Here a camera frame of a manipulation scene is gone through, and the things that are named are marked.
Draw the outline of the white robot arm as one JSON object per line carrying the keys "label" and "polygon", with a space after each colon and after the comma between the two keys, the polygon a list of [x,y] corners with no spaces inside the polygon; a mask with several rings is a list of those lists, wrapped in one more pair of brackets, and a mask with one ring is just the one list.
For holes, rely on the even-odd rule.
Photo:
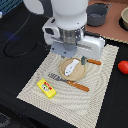
{"label": "white robot arm", "polygon": [[48,17],[42,27],[45,42],[51,52],[71,58],[75,54],[99,64],[105,39],[85,30],[88,0],[23,0],[27,9]]}

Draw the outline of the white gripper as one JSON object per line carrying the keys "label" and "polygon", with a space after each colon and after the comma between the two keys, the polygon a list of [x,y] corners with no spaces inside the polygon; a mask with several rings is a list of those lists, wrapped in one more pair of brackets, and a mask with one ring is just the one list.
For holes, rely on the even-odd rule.
{"label": "white gripper", "polygon": [[63,30],[58,28],[54,18],[50,18],[42,28],[45,42],[51,46],[50,51],[64,57],[71,58],[75,54],[83,56],[81,65],[86,64],[86,58],[99,59],[101,57],[105,39],[98,34],[84,30]]}

